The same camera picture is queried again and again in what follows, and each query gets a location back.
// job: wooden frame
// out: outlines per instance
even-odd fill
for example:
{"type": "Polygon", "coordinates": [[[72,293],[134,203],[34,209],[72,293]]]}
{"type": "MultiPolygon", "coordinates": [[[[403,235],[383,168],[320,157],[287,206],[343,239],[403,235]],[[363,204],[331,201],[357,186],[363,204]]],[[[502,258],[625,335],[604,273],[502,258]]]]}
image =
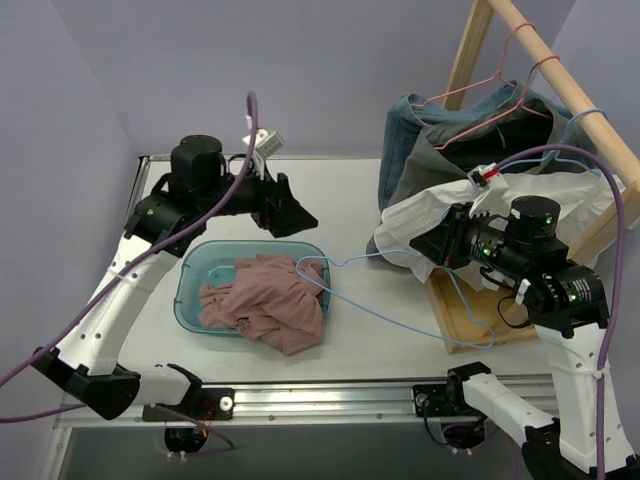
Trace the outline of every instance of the wooden frame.
{"type": "MultiPolygon", "coordinates": [[[[494,12],[505,21],[511,30],[527,22],[511,0],[474,0],[458,47],[447,91],[469,84],[494,12]]],[[[553,52],[531,27],[519,29],[514,36],[524,47],[534,64],[553,55],[553,52]]],[[[571,77],[560,60],[545,61],[540,65],[539,70],[571,113],[576,115],[584,110],[594,108],[593,102],[571,77]]],[[[444,105],[448,109],[456,110],[460,108],[463,99],[464,92],[451,95],[444,105]]],[[[585,115],[579,122],[601,155],[607,159],[609,165],[624,182],[626,190],[622,194],[622,198],[625,205],[626,222],[627,225],[635,222],[640,218],[640,162],[603,115],[585,115]]],[[[584,236],[570,246],[569,255],[578,263],[586,263],[610,245],[616,235],[616,209],[615,205],[611,205],[584,236]]],[[[431,275],[427,280],[426,287],[443,335],[468,343],[489,343],[490,336],[486,330],[468,321],[464,306],[447,275],[438,273],[431,275]]],[[[482,318],[494,328],[498,343],[536,337],[533,328],[505,330],[496,311],[496,302],[504,296],[504,292],[488,290],[476,292],[465,286],[464,293],[473,309],[474,316],[482,318]]],[[[526,318],[526,312],[522,307],[514,304],[506,309],[505,318],[511,323],[519,323],[526,318]]],[[[460,345],[447,342],[449,353],[465,349],[460,345]]]]}

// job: blue jeans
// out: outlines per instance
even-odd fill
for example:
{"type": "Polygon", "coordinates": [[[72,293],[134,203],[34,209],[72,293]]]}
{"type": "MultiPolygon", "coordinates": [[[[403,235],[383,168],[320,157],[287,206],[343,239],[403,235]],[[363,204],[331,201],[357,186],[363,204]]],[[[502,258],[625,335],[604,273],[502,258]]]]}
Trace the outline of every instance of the blue jeans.
{"type": "MultiPolygon", "coordinates": [[[[424,107],[412,107],[411,104],[424,103],[422,95],[410,93],[404,95],[391,107],[387,113],[382,143],[382,161],[380,162],[380,176],[378,180],[378,207],[384,210],[391,199],[404,165],[413,150],[418,135],[423,127],[445,122],[473,122],[479,117],[491,113],[505,103],[515,105],[522,94],[522,87],[516,81],[515,85],[503,85],[491,95],[477,104],[460,111],[449,111],[438,103],[429,103],[424,107]]],[[[528,90],[525,100],[538,97],[538,94],[528,90]]],[[[563,116],[571,117],[566,108],[561,109],[563,116]]]]}

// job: red hanger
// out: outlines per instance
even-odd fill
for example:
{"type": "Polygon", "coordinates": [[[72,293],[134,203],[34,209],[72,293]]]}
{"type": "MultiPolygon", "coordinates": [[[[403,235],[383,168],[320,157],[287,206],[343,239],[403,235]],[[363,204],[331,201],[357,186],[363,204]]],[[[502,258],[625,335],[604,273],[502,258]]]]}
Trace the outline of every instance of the red hanger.
{"type": "Polygon", "coordinates": [[[507,39],[504,42],[504,50],[502,51],[502,56],[500,57],[500,65],[498,66],[498,70],[496,71],[496,73],[491,75],[489,78],[486,78],[486,79],[481,80],[479,82],[473,83],[473,84],[468,85],[466,87],[457,88],[455,90],[451,90],[450,92],[443,93],[441,95],[437,95],[435,97],[428,98],[427,100],[424,101],[424,103],[412,103],[411,106],[412,107],[424,107],[425,105],[427,105],[428,103],[433,102],[434,100],[440,100],[441,98],[448,97],[449,95],[453,95],[454,93],[465,92],[465,91],[470,90],[472,88],[479,87],[481,85],[489,83],[492,80],[495,80],[496,78],[499,79],[501,82],[505,83],[506,85],[509,85],[509,86],[515,88],[514,84],[512,84],[511,82],[509,82],[508,80],[506,80],[502,76],[502,69],[504,68],[504,63],[505,63],[505,61],[507,59],[507,49],[509,48],[509,40],[511,40],[511,37],[513,37],[513,35],[515,35],[515,33],[518,30],[520,30],[522,27],[527,27],[527,26],[533,28],[534,30],[536,29],[536,26],[533,23],[525,22],[525,23],[523,23],[521,25],[518,25],[516,28],[514,28],[513,30],[511,30],[509,32],[509,35],[507,35],[507,39]]]}
{"type": "Polygon", "coordinates": [[[436,147],[436,150],[444,150],[451,143],[459,140],[460,138],[464,137],[465,135],[468,135],[471,132],[475,132],[479,128],[482,128],[485,125],[489,125],[490,123],[493,123],[493,122],[501,119],[502,117],[505,117],[505,116],[509,115],[510,113],[516,111],[518,108],[522,108],[523,110],[526,110],[527,112],[533,113],[534,115],[538,115],[539,117],[551,118],[549,115],[545,115],[544,113],[536,112],[535,110],[532,110],[532,109],[526,107],[524,105],[524,99],[525,99],[525,95],[527,93],[527,90],[529,89],[529,83],[531,82],[531,76],[533,75],[533,72],[536,70],[536,68],[538,68],[544,62],[546,62],[547,60],[551,60],[552,58],[555,58],[557,60],[560,59],[560,57],[558,57],[557,55],[551,55],[550,57],[543,58],[542,60],[540,60],[538,63],[536,63],[533,66],[533,68],[531,70],[529,70],[529,75],[527,75],[527,81],[525,82],[524,87],[522,88],[522,93],[520,94],[520,100],[518,100],[518,102],[513,107],[511,107],[509,110],[507,110],[505,112],[502,112],[500,115],[496,115],[495,117],[492,117],[489,120],[486,120],[486,121],[480,123],[479,125],[476,125],[475,127],[472,127],[469,130],[465,130],[464,132],[459,133],[458,135],[450,138],[449,140],[447,140],[447,142],[444,145],[436,147]]]}

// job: table surface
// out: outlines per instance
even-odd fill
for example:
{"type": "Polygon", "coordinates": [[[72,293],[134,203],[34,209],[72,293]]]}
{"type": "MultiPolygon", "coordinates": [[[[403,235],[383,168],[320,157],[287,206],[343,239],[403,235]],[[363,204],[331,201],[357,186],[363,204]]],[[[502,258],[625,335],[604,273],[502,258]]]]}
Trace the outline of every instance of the table surface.
{"type": "MultiPolygon", "coordinates": [[[[146,195],[168,162],[151,162],[146,195]]],[[[286,240],[310,242],[335,260],[364,253],[379,221],[379,160],[288,159],[269,163],[284,172],[300,203],[319,220],[318,228],[286,240]]],[[[248,215],[212,219],[191,248],[210,240],[271,239],[248,215]]],[[[284,357],[261,342],[242,337],[191,333],[173,314],[180,279],[178,263],[160,282],[134,324],[120,355],[127,367],[172,362],[208,383],[309,382],[433,378],[448,368],[482,361],[498,375],[549,373],[538,341],[448,355],[442,340],[405,330],[332,298],[322,345],[284,357]]],[[[333,288],[403,323],[439,334],[424,286],[409,271],[383,262],[358,260],[332,267],[333,288]]]]}

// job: blue plastic tub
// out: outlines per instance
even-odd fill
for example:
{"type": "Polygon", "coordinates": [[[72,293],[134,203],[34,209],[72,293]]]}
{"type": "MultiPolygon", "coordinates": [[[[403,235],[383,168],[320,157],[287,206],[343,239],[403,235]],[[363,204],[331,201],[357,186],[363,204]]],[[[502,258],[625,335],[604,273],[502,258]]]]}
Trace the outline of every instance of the blue plastic tub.
{"type": "MultiPolygon", "coordinates": [[[[324,255],[317,247],[303,242],[214,240],[202,243],[187,255],[182,265],[178,292],[173,301],[173,312],[178,323],[194,333],[240,335],[230,328],[207,328],[200,324],[200,288],[205,283],[217,287],[233,282],[236,278],[236,259],[255,258],[257,254],[287,255],[295,259],[307,255],[324,255]]],[[[322,276],[330,287],[329,264],[325,259],[318,261],[323,264],[322,276]]],[[[325,292],[321,302],[325,318],[329,310],[329,297],[329,292],[325,292]]]]}

